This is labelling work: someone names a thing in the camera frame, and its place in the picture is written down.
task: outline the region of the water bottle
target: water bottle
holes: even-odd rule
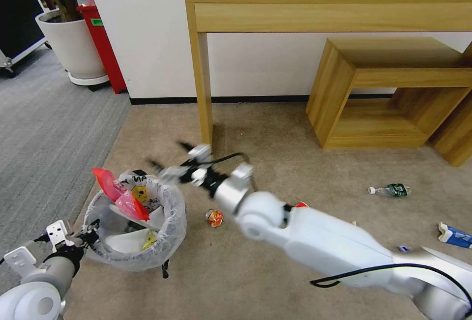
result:
[[[371,195],[380,195],[394,198],[406,197],[412,192],[410,187],[405,186],[404,184],[389,184],[386,187],[379,188],[369,187],[368,191]]]

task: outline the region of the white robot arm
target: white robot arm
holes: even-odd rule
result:
[[[98,239],[98,221],[72,235],[59,220],[38,239],[7,253],[4,261],[21,276],[21,284],[0,296],[0,320],[61,320],[72,278],[80,268],[84,249]],[[53,253],[41,261],[36,242],[51,242]]]
[[[207,189],[249,239],[281,248],[289,258],[327,276],[312,281],[314,286],[329,288],[343,282],[381,287],[409,296],[431,320],[462,320],[471,315],[470,265],[426,248],[393,253],[351,223],[309,207],[291,207],[269,192],[250,193],[250,165],[241,164],[231,176],[212,167],[235,154],[213,160],[209,145],[188,154],[182,166],[164,169],[161,176],[177,175],[182,183]]]

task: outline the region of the potted plant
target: potted plant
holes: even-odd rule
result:
[[[77,0],[55,0],[57,9],[36,17],[71,82],[95,85],[108,80],[85,20],[77,10]]]

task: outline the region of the wooden side table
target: wooden side table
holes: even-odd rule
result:
[[[472,31],[472,0],[185,0],[185,6],[204,143],[213,132],[209,32]]]
[[[460,58],[430,37],[329,38],[307,105],[321,146],[422,146],[472,89]],[[348,99],[360,87],[397,90]]]
[[[472,44],[464,52],[462,64],[472,66]],[[431,142],[453,166],[472,157],[472,92],[432,136]]]

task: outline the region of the gray carpet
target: gray carpet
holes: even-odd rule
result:
[[[0,77],[0,254],[77,218],[129,112],[128,94],[69,81],[53,51],[32,53]],[[0,293],[17,282],[0,266]]]

